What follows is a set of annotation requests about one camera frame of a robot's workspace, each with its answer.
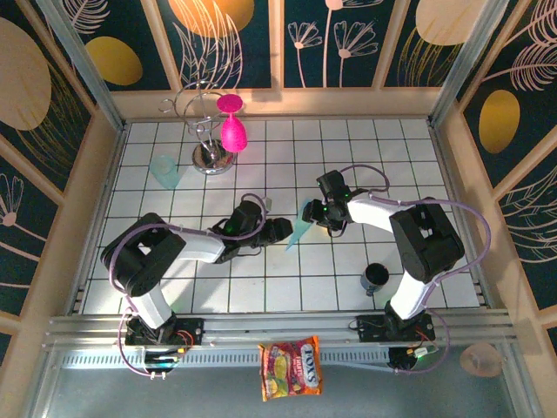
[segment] pink wine glass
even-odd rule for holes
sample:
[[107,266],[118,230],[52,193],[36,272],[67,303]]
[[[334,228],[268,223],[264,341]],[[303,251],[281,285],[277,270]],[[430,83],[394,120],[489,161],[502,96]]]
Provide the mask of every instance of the pink wine glass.
[[228,118],[223,123],[221,142],[229,152],[240,152],[247,147],[247,132],[240,119],[234,116],[244,105],[242,98],[236,94],[225,94],[217,100],[217,107],[223,113],[228,113]]

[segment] snack package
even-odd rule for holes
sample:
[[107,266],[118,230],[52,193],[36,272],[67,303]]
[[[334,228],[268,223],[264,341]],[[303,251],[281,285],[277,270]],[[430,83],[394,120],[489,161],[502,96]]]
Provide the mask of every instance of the snack package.
[[297,394],[321,394],[319,339],[259,344],[263,401]]

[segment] gold circle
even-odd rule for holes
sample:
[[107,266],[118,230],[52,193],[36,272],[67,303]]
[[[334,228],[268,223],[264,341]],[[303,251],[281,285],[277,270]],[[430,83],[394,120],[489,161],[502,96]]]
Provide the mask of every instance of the gold circle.
[[416,30],[433,45],[464,43],[488,0],[419,0]]
[[101,77],[113,84],[134,84],[143,76],[138,55],[114,37],[96,37],[85,45]]
[[43,122],[50,107],[49,64],[35,41],[0,17],[0,120],[28,131]]
[[498,154],[514,138],[519,127],[520,104],[513,93],[497,90],[481,107],[480,142],[487,152]]
[[[188,30],[201,37],[217,37],[227,35],[226,15],[240,32],[252,20],[255,4],[253,0],[168,0],[172,11],[180,23]],[[225,26],[218,25],[220,10]]]

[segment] white leaf drawing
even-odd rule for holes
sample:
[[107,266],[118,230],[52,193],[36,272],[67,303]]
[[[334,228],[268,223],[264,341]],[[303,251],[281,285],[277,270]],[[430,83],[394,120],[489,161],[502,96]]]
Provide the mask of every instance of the white leaf drawing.
[[539,45],[547,46],[557,42],[557,0],[538,0],[530,23],[510,37],[503,47],[525,31]]
[[557,76],[557,43],[525,47],[514,59],[511,68],[485,77],[482,83],[507,73],[516,90],[543,91]]
[[521,261],[557,260],[557,167],[543,179],[513,189],[500,207]]
[[108,0],[64,0],[64,9],[77,33],[92,35],[111,13]]
[[174,28],[182,44],[180,78],[184,84],[205,80],[205,88],[238,86],[242,77],[243,54],[238,29],[232,19],[213,2],[215,17],[200,0],[177,2],[178,13],[189,30]]

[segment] clear cup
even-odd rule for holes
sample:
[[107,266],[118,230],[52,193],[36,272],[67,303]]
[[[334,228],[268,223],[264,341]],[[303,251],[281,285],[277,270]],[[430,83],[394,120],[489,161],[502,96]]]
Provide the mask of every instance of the clear cup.
[[182,176],[178,174],[178,165],[168,155],[156,155],[151,159],[149,170],[162,187],[173,190]]

